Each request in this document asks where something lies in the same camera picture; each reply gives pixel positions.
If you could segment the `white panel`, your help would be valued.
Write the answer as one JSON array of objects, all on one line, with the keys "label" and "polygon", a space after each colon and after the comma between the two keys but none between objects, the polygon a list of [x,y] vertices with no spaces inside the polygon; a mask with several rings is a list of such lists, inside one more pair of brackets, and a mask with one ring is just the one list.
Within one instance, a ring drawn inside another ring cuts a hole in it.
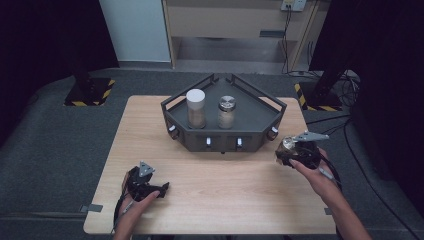
[{"label": "white panel", "polygon": [[162,0],[100,0],[119,61],[170,63]]}]

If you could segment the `hazard-striped stand base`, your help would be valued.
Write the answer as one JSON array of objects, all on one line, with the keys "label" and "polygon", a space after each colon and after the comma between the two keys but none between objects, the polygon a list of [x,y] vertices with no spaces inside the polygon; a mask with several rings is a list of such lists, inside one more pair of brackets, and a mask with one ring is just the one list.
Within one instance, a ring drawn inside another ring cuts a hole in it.
[{"label": "hazard-striped stand base", "polygon": [[73,85],[71,91],[64,100],[65,106],[101,106],[106,102],[115,81],[110,78],[91,78],[95,93],[92,98],[85,97],[79,89],[77,83]]},{"label": "hazard-striped stand base", "polygon": [[317,83],[299,82],[294,85],[303,110],[341,111],[342,103],[338,95],[329,87],[319,88]]}]

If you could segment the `black hexagonal tray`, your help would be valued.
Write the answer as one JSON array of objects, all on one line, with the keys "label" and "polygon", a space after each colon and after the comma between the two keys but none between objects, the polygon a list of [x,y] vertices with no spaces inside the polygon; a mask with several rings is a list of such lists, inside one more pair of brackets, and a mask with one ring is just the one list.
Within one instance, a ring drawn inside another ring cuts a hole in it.
[{"label": "black hexagonal tray", "polygon": [[[189,126],[187,89],[161,102],[170,137],[192,152],[255,152],[265,142],[276,139],[287,105],[236,75],[218,78],[211,74],[189,86],[205,93],[206,125]],[[219,127],[221,97],[235,98],[235,116],[230,129]]]}]

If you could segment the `beige wooden cabinet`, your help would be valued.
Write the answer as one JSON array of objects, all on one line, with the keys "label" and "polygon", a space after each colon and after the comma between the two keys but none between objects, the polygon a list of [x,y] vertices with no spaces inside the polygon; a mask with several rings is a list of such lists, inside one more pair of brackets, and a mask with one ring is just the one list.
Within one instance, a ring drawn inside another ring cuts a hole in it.
[{"label": "beige wooden cabinet", "polygon": [[302,12],[282,11],[282,0],[162,0],[169,37],[258,39],[261,30],[284,30],[293,70],[304,46],[318,38],[330,3],[307,0]]}]

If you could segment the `person's left hand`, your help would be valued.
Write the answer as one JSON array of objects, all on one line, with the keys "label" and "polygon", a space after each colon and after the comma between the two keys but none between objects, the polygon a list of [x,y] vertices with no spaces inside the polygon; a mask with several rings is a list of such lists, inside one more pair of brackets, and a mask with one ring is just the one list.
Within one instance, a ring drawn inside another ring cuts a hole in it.
[{"label": "person's left hand", "polygon": [[141,201],[137,202],[128,193],[128,190],[125,190],[122,206],[119,210],[121,218],[117,223],[116,232],[132,232],[144,211],[159,196],[159,194],[159,191],[154,191]]}]

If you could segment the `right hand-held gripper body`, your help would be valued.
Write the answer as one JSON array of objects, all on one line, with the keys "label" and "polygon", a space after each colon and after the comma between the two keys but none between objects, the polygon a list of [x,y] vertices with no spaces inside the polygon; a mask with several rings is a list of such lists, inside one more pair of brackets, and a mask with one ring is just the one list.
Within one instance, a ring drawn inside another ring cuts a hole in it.
[{"label": "right hand-held gripper body", "polygon": [[297,155],[291,160],[298,161],[309,169],[316,169],[321,161],[321,153],[318,150],[317,142],[328,140],[329,136],[326,134],[305,131],[293,138],[294,141],[297,142]]}]

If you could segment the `grey label on cabinet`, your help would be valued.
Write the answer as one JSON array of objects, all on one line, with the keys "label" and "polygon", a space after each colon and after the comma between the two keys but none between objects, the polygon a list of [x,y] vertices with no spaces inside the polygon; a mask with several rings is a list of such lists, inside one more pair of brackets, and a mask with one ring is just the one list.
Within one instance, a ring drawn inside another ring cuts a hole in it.
[{"label": "grey label on cabinet", "polygon": [[262,38],[283,38],[285,35],[284,30],[261,30],[259,33]]}]

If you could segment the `person's right hand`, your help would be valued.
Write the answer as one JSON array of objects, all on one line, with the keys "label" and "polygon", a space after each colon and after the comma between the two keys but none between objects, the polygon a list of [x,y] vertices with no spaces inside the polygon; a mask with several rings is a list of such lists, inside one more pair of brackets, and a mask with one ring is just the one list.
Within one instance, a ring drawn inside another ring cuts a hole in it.
[{"label": "person's right hand", "polygon": [[328,175],[333,175],[325,161],[321,160],[319,166],[314,170],[305,167],[298,161],[290,160],[290,162],[291,165],[307,179],[312,189],[322,200],[335,200],[336,197],[341,195],[341,191],[337,184],[322,173],[322,170],[324,170]]}]

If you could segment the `black stand post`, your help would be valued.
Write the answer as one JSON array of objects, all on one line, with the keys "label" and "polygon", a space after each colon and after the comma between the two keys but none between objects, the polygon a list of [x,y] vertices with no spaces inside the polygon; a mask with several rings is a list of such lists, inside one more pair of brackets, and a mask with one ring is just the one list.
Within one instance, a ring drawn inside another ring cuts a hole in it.
[{"label": "black stand post", "polygon": [[95,93],[94,83],[91,79],[91,76],[81,64],[78,58],[75,58],[72,61],[72,71],[76,79],[76,83],[81,90],[82,94],[87,98],[92,98]]},{"label": "black stand post", "polygon": [[314,96],[318,99],[326,98],[334,86],[345,72],[345,67],[328,67],[318,80],[314,88]]}]

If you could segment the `white wall socket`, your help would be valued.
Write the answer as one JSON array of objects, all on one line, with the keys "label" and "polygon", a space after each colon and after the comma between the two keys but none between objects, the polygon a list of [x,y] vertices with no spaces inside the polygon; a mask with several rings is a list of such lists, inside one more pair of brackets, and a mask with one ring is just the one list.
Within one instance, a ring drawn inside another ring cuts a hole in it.
[{"label": "white wall socket", "polygon": [[307,0],[282,0],[282,11],[302,12],[306,6]]}]

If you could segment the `silver-lidded jar with pale contents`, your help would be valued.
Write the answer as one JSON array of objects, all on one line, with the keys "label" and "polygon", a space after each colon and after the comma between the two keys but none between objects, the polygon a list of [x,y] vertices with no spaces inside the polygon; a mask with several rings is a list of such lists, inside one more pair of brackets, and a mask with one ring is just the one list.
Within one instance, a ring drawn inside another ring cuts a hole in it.
[{"label": "silver-lidded jar with pale contents", "polygon": [[218,104],[218,126],[230,129],[234,124],[236,100],[233,96],[222,96]]}]

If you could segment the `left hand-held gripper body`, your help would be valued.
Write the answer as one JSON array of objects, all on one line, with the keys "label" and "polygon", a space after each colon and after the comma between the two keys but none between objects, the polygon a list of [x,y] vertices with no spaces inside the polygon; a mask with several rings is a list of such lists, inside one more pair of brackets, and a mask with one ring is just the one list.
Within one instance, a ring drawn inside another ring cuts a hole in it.
[{"label": "left hand-held gripper body", "polygon": [[153,177],[155,169],[141,161],[138,166],[133,167],[126,180],[126,187],[131,197],[140,202],[154,191],[161,191],[160,186],[151,185],[150,179]]}]

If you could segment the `black curtain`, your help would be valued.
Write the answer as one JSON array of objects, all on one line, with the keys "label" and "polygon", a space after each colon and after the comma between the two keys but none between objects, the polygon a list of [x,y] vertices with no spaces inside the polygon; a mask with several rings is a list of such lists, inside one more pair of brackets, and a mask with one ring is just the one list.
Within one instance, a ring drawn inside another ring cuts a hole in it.
[{"label": "black curtain", "polygon": [[116,67],[100,0],[0,0],[0,147],[30,97],[72,74]]},{"label": "black curtain", "polygon": [[332,66],[359,76],[368,156],[424,215],[424,0],[331,0],[310,68]]}]

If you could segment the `white-lidded jar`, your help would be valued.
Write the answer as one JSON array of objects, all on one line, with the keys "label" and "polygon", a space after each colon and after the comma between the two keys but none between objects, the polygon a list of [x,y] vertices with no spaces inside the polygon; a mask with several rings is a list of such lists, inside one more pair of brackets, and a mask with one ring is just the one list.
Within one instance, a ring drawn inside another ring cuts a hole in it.
[{"label": "white-lidded jar", "polygon": [[187,117],[190,128],[201,129],[206,125],[205,93],[201,89],[191,89],[186,93]]}]

